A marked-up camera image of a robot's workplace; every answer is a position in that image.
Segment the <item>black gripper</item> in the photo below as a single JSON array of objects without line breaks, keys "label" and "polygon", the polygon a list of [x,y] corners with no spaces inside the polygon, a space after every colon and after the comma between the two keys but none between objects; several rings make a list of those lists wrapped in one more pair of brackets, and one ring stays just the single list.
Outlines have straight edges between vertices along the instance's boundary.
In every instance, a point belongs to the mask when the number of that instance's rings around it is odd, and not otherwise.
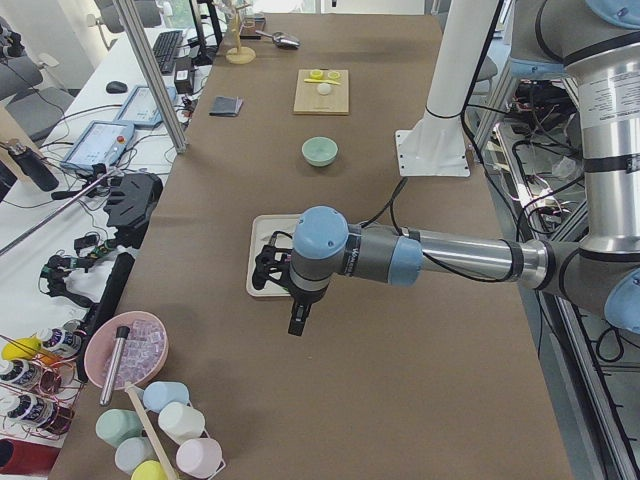
[{"label": "black gripper", "polygon": [[[256,290],[263,290],[266,284],[271,282],[281,287],[285,292],[290,291],[292,283],[289,278],[289,267],[292,249],[278,247],[276,243],[279,236],[293,239],[291,234],[282,230],[276,230],[271,234],[267,244],[255,257],[252,286]],[[303,334],[311,308],[311,302],[293,301],[287,330],[290,335],[301,336]]]}]

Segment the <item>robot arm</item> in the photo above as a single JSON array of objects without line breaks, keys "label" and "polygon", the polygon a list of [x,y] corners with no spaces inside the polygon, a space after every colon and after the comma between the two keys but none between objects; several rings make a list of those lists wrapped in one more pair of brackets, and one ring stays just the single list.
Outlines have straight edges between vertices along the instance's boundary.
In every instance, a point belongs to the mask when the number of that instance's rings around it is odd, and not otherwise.
[{"label": "robot arm", "polygon": [[587,235],[577,242],[482,240],[350,224],[333,208],[310,208],[291,247],[265,245],[252,274],[255,289],[275,283],[291,295],[291,334],[302,333],[333,275],[408,286],[423,270],[518,282],[638,330],[639,5],[519,1],[510,60],[517,77],[577,83]]}]

